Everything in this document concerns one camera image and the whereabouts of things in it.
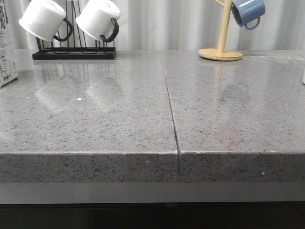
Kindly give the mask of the white blue milk carton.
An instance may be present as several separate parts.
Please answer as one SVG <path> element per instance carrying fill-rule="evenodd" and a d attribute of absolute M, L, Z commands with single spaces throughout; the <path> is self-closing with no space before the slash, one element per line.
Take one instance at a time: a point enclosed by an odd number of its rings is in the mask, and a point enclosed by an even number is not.
<path fill-rule="evenodd" d="M 18 78 L 5 1 L 0 1 L 0 86 Z"/>

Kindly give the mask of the cream HOME mug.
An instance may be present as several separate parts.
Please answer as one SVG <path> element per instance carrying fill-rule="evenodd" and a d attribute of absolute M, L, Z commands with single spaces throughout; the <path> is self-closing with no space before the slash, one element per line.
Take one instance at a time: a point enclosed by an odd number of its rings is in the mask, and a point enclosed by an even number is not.
<path fill-rule="evenodd" d="M 305 85 L 305 69 L 304 69 L 304 74 L 303 74 L 303 78 L 302 78 L 302 83 Z"/>

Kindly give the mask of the wooden mug tree stand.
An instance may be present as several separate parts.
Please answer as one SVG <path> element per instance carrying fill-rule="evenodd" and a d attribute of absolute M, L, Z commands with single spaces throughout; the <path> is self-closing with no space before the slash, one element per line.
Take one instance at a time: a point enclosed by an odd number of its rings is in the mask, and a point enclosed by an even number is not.
<path fill-rule="evenodd" d="M 202 58 L 215 60 L 215 61 L 237 61 L 242 59 L 243 54 L 238 51 L 226 51 L 225 44 L 228 33 L 228 26 L 231 14 L 231 8 L 233 1 L 225 0 L 221 2 L 220 0 L 215 0 L 215 2 L 223 7 L 222 21 L 220 25 L 220 32 L 217 42 L 217 47 L 213 49 L 200 49 L 198 51 Z"/>

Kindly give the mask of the right white enamel mug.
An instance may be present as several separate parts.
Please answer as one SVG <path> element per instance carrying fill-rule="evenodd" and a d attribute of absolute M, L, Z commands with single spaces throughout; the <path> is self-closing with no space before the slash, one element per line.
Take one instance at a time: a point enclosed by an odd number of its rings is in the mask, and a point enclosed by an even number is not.
<path fill-rule="evenodd" d="M 97 41 L 112 42 L 119 33 L 120 10 L 111 0 L 90 0 L 76 18 L 78 27 Z"/>

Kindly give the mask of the white enamel mug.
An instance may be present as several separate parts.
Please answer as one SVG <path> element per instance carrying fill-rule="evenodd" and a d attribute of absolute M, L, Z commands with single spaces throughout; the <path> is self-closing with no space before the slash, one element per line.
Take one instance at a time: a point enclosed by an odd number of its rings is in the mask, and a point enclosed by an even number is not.
<path fill-rule="evenodd" d="M 66 37 L 60 38 L 56 33 L 63 22 L 69 29 Z M 32 0 L 19 19 L 19 24 L 35 37 L 48 42 L 67 41 L 73 32 L 73 26 L 66 18 L 65 10 L 52 0 Z"/>
<path fill-rule="evenodd" d="M 111 0 L 90 0 L 76 18 L 78 27 L 97 41 L 112 42 L 119 33 L 120 10 Z"/>

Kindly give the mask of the blue mug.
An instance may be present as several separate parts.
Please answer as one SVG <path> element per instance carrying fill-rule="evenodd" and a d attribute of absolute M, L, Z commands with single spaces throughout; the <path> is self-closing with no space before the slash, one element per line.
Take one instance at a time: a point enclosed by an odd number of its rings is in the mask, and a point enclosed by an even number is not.
<path fill-rule="evenodd" d="M 265 3 L 263 0 L 234 0 L 231 11 L 238 26 L 254 30 L 265 14 Z"/>

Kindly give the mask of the left white enamel mug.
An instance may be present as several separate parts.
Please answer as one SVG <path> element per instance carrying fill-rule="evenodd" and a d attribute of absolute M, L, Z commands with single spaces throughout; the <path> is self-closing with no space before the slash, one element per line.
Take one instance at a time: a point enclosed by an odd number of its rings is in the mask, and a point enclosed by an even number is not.
<path fill-rule="evenodd" d="M 63 22 L 69 29 L 66 37 L 60 38 L 56 33 Z M 32 0 L 19 19 L 19 24 L 35 37 L 48 42 L 67 41 L 73 32 L 73 26 L 66 18 L 65 10 L 52 0 Z"/>

